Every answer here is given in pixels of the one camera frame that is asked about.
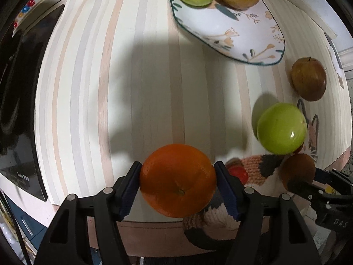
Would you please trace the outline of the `dark red-brown apple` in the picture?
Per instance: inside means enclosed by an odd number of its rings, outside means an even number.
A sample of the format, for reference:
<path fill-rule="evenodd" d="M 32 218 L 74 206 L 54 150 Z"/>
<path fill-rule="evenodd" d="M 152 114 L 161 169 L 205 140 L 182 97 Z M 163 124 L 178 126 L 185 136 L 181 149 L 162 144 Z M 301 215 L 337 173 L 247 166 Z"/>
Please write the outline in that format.
<path fill-rule="evenodd" d="M 294 180 L 305 181 L 312 184 L 315 177 L 315 162 L 307 154 L 294 154 L 283 162 L 279 169 L 284 188 L 288 191 L 288 183 Z"/>

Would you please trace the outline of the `small red cherry tomato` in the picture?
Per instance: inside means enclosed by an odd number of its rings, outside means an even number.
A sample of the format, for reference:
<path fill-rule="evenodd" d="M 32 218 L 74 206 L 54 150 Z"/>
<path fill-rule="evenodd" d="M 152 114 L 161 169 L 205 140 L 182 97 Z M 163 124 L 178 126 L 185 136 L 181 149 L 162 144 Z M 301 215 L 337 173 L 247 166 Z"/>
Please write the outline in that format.
<path fill-rule="evenodd" d="M 244 167 L 238 165 L 231 166 L 228 168 L 228 172 L 231 176 L 238 178 L 243 185 L 248 182 L 249 176 Z"/>

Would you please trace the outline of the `large orange fruit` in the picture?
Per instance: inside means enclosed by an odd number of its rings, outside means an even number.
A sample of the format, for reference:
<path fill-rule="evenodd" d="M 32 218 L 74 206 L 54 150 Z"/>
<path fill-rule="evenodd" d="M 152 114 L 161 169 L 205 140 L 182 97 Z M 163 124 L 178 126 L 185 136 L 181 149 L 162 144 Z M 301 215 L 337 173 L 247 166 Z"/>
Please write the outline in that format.
<path fill-rule="evenodd" d="M 159 214 L 184 218 L 211 201 L 217 177 L 203 152 L 190 145 L 169 144 L 147 157 L 139 183 L 143 198 Z"/>

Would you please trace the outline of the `striped cat placemat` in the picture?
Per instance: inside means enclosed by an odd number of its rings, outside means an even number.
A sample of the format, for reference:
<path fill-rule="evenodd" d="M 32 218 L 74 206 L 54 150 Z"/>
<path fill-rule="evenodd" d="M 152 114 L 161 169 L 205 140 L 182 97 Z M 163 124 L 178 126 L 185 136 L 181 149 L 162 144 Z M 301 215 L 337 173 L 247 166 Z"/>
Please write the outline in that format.
<path fill-rule="evenodd" d="M 35 102 L 39 167 L 52 204 L 97 194 L 168 144 L 212 161 L 263 155 L 254 124 L 275 102 L 305 110 L 304 153 L 341 170 L 351 152 L 351 105 L 324 30 L 289 0 L 264 0 L 285 39 L 278 64 L 229 59 L 180 28 L 169 0 L 64 0 Z M 323 97 L 295 91 L 294 62 L 319 60 Z"/>

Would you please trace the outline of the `floral white ceramic plate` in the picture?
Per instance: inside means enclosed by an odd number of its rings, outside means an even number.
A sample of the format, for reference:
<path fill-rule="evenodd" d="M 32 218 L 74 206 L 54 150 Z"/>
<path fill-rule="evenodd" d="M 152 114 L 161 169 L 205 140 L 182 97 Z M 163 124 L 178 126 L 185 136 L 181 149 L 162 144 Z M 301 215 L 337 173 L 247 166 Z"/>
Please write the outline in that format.
<path fill-rule="evenodd" d="M 284 35 L 263 0 L 246 11 L 218 1 L 201 8 L 182 0 L 170 0 L 170 4 L 181 28 L 230 59 L 270 66 L 284 56 Z"/>

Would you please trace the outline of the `black induction cooktop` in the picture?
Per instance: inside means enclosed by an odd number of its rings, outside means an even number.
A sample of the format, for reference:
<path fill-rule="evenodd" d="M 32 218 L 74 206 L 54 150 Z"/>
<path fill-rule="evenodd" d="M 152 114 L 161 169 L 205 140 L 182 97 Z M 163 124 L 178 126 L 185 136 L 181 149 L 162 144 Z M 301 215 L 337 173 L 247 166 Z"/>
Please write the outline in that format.
<path fill-rule="evenodd" d="M 48 196 L 36 154 L 35 96 L 45 49 L 63 9 L 58 7 L 28 32 L 19 30 L 11 37 L 1 77 L 1 174 L 43 201 Z"/>

